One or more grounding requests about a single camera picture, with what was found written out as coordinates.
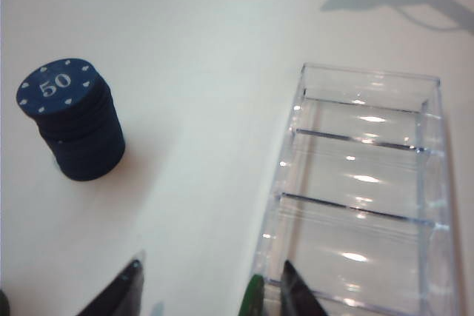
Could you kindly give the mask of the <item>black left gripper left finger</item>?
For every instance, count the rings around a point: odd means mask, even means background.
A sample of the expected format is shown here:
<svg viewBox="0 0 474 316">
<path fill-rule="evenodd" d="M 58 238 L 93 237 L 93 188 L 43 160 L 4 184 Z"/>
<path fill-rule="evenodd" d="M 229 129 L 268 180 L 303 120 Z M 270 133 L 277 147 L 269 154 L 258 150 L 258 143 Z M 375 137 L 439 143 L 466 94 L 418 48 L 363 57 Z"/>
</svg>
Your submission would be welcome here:
<svg viewBox="0 0 474 316">
<path fill-rule="evenodd" d="M 140 315 L 145 251 L 135 254 L 79 315 Z"/>
</svg>

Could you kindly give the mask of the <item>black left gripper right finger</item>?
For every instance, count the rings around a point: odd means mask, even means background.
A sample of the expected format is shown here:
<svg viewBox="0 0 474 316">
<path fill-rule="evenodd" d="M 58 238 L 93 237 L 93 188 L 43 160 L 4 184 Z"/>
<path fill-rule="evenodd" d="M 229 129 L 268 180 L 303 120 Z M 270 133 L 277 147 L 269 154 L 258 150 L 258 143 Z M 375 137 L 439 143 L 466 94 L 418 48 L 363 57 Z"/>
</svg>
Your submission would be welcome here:
<svg viewBox="0 0 474 316">
<path fill-rule="evenodd" d="M 282 272 L 282 314 L 327 315 L 289 260 L 284 262 Z"/>
</svg>

